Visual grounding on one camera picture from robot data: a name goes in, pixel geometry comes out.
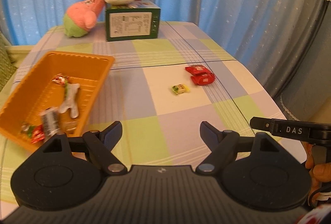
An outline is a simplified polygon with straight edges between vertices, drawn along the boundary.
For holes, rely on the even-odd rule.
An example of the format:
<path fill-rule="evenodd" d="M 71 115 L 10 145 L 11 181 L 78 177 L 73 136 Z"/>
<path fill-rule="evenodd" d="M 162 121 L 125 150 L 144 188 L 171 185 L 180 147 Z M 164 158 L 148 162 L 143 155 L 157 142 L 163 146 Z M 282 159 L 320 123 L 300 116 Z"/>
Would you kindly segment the person's right hand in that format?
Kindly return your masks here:
<path fill-rule="evenodd" d="M 310 194 L 312 194 L 315 190 L 319 189 L 320 183 L 329 183 L 331 181 L 330 163 L 315 165 L 311 152 L 313 146 L 307 142 L 303 142 L 302 145 L 307 154 L 305 167 L 309 170 L 311 176 Z"/>

